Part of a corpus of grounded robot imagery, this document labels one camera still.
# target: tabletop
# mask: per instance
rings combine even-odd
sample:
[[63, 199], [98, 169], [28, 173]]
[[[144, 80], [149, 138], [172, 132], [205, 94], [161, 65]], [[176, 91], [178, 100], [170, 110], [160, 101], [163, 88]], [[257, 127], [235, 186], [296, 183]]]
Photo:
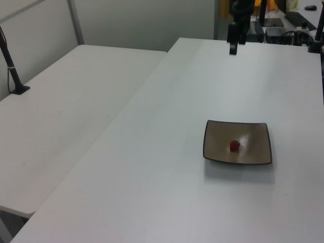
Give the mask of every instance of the tabletop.
[[0, 102], [0, 210], [29, 218], [166, 55], [79, 46]]
[[[267, 123], [273, 163], [204, 159], [209, 119]], [[181, 38], [12, 242], [322, 242], [323, 138], [318, 54]]]

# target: metal frame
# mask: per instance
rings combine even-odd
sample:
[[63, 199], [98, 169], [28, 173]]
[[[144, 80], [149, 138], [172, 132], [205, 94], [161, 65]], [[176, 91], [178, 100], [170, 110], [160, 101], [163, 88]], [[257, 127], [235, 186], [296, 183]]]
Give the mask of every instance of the metal frame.
[[71, 14], [71, 19], [72, 19], [72, 23], [73, 23], [73, 28], [74, 28], [77, 44], [78, 45], [84, 45], [85, 41], [83, 39], [83, 35], [82, 35], [82, 31], [81, 31], [81, 25], [80, 25], [80, 21], [79, 21], [78, 15], [77, 15], [77, 11], [76, 11], [75, 1], [74, 0], [67, 0], [67, 4], [69, 6], [69, 10], [70, 10], [70, 14]]

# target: floor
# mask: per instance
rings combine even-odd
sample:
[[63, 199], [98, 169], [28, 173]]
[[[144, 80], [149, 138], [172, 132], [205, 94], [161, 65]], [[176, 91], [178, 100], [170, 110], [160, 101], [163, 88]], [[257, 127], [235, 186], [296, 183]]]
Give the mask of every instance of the floor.
[[0, 243], [9, 243], [27, 219], [0, 210]]

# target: black pole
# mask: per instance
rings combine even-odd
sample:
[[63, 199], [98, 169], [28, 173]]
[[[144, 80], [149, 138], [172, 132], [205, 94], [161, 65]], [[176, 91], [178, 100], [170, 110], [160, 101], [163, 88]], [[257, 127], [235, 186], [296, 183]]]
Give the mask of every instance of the black pole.
[[260, 24], [262, 26], [264, 25], [264, 18], [265, 18], [266, 9], [267, 9], [267, 0], [261, 0], [259, 22], [260, 22]]
[[27, 90], [30, 89], [30, 87], [28, 86], [23, 86], [23, 84], [20, 82], [20, 78], [18, 76], [18, 73], [17, 73], [17, 70], [15, 68], [15, 65], [14, 65], [14, 62], [10, 56], [10, 53], [9, 53], [9, 50], [8, 50], [8, 47], [7, 47], [7, 42], [5, 40], [5, 37], [1, 31], [0, 33], [0, 48], [1, 48], [1, 51], [2, 51], [2, 54], [4, 55], [4, 58], [6, 60], [6, 63], [7, 63], [7, 66], [8, 66], [8, 69], [11, 73], [11, 76], [15, 82], [15, 90], [13, 90], [11, 93], [12, 94], [16, 94], [16, 95], [21, 95], [23, 93], [25, 93]]
[[322, 42], [320, 40], [324, 27], [324, 0], [322, 0], [322, 12], [320, 13], [320, 18], [318, 22], [318, 27], [316, 31], [316, 36], [313, 43], [308, 47], [308, 52], [320, 53], [322, 55]]

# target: black stand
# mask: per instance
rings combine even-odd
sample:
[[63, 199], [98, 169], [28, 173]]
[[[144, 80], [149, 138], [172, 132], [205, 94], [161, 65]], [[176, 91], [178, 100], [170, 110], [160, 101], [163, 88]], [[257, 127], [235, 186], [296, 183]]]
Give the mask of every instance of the black stand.
[[308, 52], [320, 53], [321, 60], [323, 58], [323, 51], [322, 51], [323, 43], [321, 41], [321, 36], [322, 36], [322, 32], [323, 32], [323, 27], [324, 27], [324, 2], [322, 2], [322, 5], [323, 5], [322, 12], [320, 14], [314, 42], [308, 47]]
[[0, 48], [2, 51], [2, 54], [5, 57], [6, 63], [8, 65], [8, 69], [11, 73], [11, 76], [15, 82], [15, 90], [12, 91], [12, 94], [16, 94], [16, 95], [21, 95], [23, 93], [25, 93], [27, 90], [30, 89], [30, 87], [28, 86], [23, 86], [23, 84], [20, 82], [17, 70], [15, 68], [14, 62], [11, 59], [8, 47], [7, 47], [7, 42], [5, 41], [5, 37], [3, 36], [3, 33], [0, 32]]
[[284, 23], [279, 18], [265, 19], [267, 0], [261, 0], [260, 6], [260, 24], [262, 27], [283, 27]]

